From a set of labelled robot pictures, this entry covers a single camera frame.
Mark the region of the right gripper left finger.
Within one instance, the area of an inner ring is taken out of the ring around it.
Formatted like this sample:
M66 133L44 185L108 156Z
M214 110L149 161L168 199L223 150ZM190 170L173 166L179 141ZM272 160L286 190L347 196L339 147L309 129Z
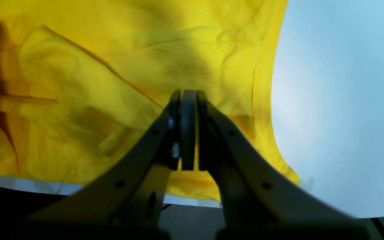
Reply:
M110 170L30 215L14 240L169 240L158 228L172 171L194 169L196 91L175 91L161 115Z

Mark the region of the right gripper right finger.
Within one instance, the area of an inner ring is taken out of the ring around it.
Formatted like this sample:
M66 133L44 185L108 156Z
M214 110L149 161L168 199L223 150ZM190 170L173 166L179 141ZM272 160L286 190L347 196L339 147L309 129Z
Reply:
M197 91L199 169L218 185L226 227L218 240L368 240L352 217L297 187Z

